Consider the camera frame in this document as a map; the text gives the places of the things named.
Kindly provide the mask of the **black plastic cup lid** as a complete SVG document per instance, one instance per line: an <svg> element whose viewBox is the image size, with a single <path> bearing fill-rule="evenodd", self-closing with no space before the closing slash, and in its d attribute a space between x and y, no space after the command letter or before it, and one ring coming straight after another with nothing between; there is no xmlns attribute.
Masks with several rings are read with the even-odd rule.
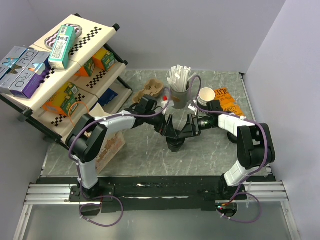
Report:
<svg viewBox="0 0 320 240"><path fill-rule="evenodd" d="M185 143L185 138L175 139L175 138L167 137L166 142L169 147L178 148L178 147L181 147Z"/></svg>

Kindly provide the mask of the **black paper coffee cup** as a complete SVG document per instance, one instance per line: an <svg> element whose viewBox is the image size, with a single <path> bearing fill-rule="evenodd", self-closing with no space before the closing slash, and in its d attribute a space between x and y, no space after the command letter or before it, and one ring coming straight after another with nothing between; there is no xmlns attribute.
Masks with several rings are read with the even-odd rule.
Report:
<svg viewBox="0 0 320 240"><path fill-rule="evenodd" d="M166 140L167 142L167 146L168 148L173 152L173 153L177 153L181 147L184 145L185 143L185 139L172 139L172 138L168 138Z"/></svg>

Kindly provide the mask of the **brown paper takeout bag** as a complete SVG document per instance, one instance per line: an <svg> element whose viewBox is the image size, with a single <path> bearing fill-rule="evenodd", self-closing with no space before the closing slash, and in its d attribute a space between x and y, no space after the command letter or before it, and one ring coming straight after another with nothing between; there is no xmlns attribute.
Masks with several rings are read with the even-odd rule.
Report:
<svg viewBox="0 0 320 240"><path fill-rule="evenodd" d="M89 112L92 117L103 117L109 116L99 103L97 103L93 109ZM99 154L95 158L95 170L97 174L107 166L107 164L116 156L116 154L122 149L126 144L123 133L117 132L112 133L105 137Z"/></svg>

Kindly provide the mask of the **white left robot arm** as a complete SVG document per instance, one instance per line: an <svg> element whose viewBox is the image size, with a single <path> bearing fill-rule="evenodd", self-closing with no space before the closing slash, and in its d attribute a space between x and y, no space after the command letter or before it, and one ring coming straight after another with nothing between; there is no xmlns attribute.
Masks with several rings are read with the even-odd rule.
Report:
<svg viewBox="0 0 320 240"><path fill-rule="evenodd" d="M69 158L76 163L81 195L87 201L95 200L101 192L95 161L108 137L147 123L160 135L178 139L179 134L173 127L172 116L166 119L163 114L169 105L166 104L162 110L155 112L156 105L154 97L144 95L139 103L119 113L102 117L85 114L80 118L65 144Z"/></svg>

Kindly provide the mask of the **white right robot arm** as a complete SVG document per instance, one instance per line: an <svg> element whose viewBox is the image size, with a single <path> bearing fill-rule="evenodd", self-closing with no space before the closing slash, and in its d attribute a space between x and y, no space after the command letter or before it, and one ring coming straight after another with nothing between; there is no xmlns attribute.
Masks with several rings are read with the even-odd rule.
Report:
<svg viewBox="0 0 320 240"><path fill-rule="evenodd" d="M273 163L276 153L269 126L265 123L247 121L244 116L223 112L218 100L206 103L203 109L205 117L190 114L182 131L177 134L181 142L197 137L202 131L219 128L225 130L230 142L237 146L237 161L222 175L222 184L218 193L223 199L230 199L236 193L236 187L260 168Z"/></svg>

